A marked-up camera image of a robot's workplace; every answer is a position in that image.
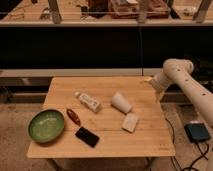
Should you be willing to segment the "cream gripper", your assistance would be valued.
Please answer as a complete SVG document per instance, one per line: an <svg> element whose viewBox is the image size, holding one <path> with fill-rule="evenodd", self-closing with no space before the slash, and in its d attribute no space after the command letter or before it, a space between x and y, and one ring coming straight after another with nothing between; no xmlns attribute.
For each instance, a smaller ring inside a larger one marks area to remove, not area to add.
<svg viewBox="0 0 213 171"><path fill-rule="evenodd" d="M156 102L160 102L164 96L164 91L170 86L170 79L164 73L158 73L153 78L147 77L143 82L149 83L157 91Z"/></svg>

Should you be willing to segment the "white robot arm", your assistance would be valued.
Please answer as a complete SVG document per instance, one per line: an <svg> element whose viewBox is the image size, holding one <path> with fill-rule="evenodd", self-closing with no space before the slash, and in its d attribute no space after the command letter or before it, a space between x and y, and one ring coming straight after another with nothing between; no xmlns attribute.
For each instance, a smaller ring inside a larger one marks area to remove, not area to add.
<svg viewBox="0 0 213 171"><path fill-rule="evenodd" d="M191 76L193 70L194 65L190 60L167 59L163 63L162 70L155 74L149 83L157 93L166 91L171 84L178 85L208 125L213 128L213 93Z"/></svg>

